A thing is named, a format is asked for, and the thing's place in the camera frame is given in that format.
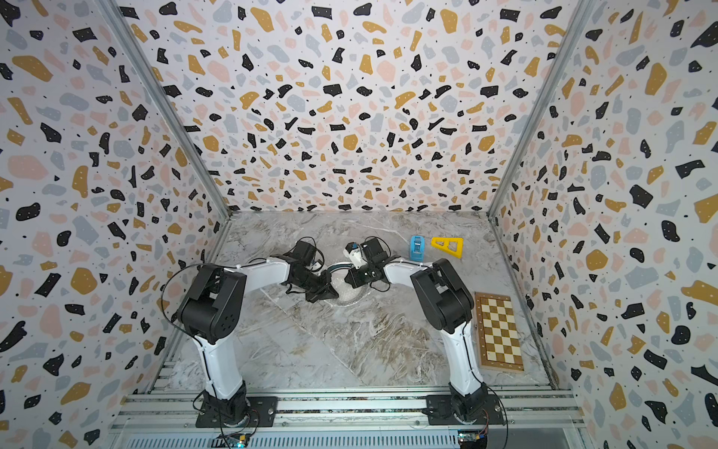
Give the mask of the blue tape dispenser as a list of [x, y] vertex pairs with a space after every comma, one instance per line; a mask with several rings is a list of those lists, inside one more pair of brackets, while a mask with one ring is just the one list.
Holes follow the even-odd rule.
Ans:
[[409, 259], [414, 262], [423, 262], [426, 252], [426, 241], [423, 236], [412, 236], [409, 241]]

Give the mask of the clear bubble wrap sheet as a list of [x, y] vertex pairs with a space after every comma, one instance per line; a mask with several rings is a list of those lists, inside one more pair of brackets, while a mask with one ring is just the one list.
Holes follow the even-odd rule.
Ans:
[[[232, 223], [218, 262], [244, 262], [288, 250], [300, 237], [314, 237], [328, 263], [346, 260], [342, 246], [366, 237], [384, 239], [393, 254], [409, 256], [417, 230], [398, 226]], [[239, 372], [248, 387], [438, 387], [448, 385], [450, 368], [439, 331], [424, 318], [411, 288], [383, 282], [353, 290], [333, 275], [339, 299], [311, 304], [300, 294], [273, 285], [244, 299], [239, 325], [231, 335]], [[170, 375], [172, 389], [195, 390], [203, 380], [193, 342], [183, 344]]]

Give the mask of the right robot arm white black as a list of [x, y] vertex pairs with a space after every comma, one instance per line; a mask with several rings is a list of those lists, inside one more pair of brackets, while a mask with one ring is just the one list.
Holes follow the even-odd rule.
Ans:
[[390, 256], [381, 240], [351, 242], [343, 251], [352, 264], [345, 282], [353, 288], [385, 282], [414, 289], [424, 317], [441, 333], [450, 370], [452, 414], [470, 423], [482, 415], [489, 391], [476, 359], [473, 331], [474, 300], [451, 262], [431, 264]]

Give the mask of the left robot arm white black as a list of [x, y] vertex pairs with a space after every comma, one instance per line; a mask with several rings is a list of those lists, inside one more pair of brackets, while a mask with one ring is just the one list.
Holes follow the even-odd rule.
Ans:
[[250, 416], [247, 385], [239, 372], [232, 334], [247, 293], [279, 284], [295, 288], [310, 303], [338, 299], [328, 271], [312, 270], [316, 246], [298, 241], [277, 254], [234, 267], [200, 264], [178, 310], [179, 327], [198, 349], [205, 374], [201, 395], [205, 416], [235, 426]]

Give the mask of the yellow triangular plastic piece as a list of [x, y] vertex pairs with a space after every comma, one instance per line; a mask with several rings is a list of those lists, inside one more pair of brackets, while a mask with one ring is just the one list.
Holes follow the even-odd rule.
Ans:
[[463, 238], [440, 238], [433, 237], [430, 242], [431, 246], [445, 254], [461, 259], [463, 256], [464, 239]]

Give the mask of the wooden checkerboard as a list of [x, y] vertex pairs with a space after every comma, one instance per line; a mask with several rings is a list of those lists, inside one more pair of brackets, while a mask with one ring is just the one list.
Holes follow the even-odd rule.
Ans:
[[474, 299], [482, 367], [505, 372], [523, 372], [524, 358], [510, 297], [475, 293]]

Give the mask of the white vent grille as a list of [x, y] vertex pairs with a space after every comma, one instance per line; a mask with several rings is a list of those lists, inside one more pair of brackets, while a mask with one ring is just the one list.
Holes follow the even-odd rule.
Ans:
[[[450, 430], [258, 432], [236, 448], [458, 448], [459, 437]], [[123, 448], [223, 448], [224, 440], [209, 434], [135, 434]]]

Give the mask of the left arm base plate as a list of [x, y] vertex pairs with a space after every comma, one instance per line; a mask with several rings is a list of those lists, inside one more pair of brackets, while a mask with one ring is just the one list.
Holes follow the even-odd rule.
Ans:
[[271, 428], [274, 424], [279, 399], [273, 396], [216, 400], [208, 397], [196, 419], [197, 428]]

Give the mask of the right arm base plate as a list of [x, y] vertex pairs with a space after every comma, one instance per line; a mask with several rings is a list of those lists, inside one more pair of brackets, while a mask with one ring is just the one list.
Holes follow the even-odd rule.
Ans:
[[429, 395], [422, 413], [431, 426], [504, 425], [503, 408], [496, 395], [464, 400], [451, 395]]

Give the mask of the aluminium rail frame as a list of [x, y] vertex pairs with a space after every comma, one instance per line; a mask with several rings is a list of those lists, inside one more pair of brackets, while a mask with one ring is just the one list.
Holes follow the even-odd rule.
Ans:
[[544, 387], [493, 387], [503, 408], [504, 425], [431, 426], [422, 413], [429, 395], [448, 395], [439, 387], [348, 387], [328, 390], [266, 390], [250, 397], [279, 399], [271, 428], [197, 428], [201, 403], [196, 392], [160, 391], [132, 395], [110, 428], [107, 448], [135, 434], [209, 434], [223, 448], [247, 443], [258, 432], [339, 432], [450, 430], [458, 448], [590, 448], [592, 443], [574, 396]]

